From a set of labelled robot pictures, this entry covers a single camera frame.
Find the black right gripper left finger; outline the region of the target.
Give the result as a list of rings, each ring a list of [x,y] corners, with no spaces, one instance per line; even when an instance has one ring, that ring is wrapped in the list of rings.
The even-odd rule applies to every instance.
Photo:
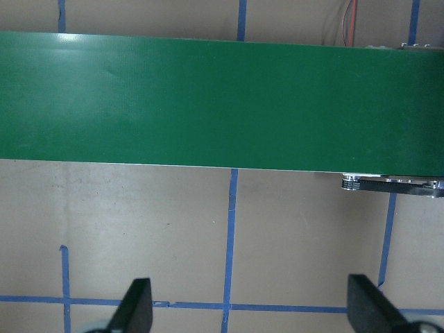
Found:
[[[105,331],[149,333],[152,325],[151,281],[148,277],[134,279]]]

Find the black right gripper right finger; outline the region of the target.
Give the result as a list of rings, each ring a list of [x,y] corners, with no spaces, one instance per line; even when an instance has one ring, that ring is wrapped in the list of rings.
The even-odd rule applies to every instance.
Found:
[[[409,321],[363,274],[350,274],[347,317],[354,332],[408,332]]]

